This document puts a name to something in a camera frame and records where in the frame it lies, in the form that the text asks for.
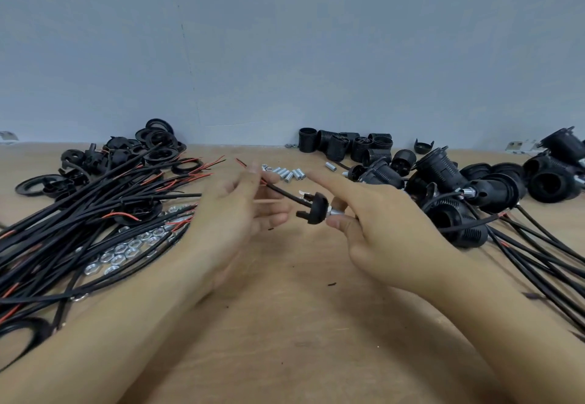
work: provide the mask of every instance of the wall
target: wall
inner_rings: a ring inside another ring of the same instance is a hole
[[[299,127],[501,149],[577,125],[585,0],[0,0],[0,129],[192,143]]]

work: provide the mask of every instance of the table surface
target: table surface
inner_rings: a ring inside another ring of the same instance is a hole
[[[0,147],[0,222],[13,223],[51,202],[18,196],[14,186],[55,173],[60,154],[68,148],[84,150],[87,144]],[[448,152],[460,168],[526,159]],[[207,162],[221,155],[228,160],[214,167],[214,176],[191,184],[188,191],[204,191],[218,178],[241,171],[235,157],[305,172],[323,167],[326,160],[321,153],[277,147],[190,146],[186,154],[203,156]],[[345,163],[352,165],[349,159]],[[293,193],[318,189],[308,179],[279,185]],[[523,201],[537,220],[580,253],[585,251],[583,205],[583,196],[554,205],[529,197]],[[233,276],[180,320],[122,403],[511,402],[491,369],[447,318],[419,297],[381,286],[360,273],[347,258],[345,239],[338,231],[293,217],[259,235],[245,253]],[[482,264],[498,265],[518,290],[535,291],[494,245],[466,254]],[[156,263],[146,270],[156,276]],[[91,313],[92,305],[107,294],[76,303],[69,321]],[[547,303],[536,305],[570,328]],[[54,310],[45,313],[51,316]],[[87,338],[91,343],[92,335]],[[0,364],[26,341],[25,331],[0,340]]]

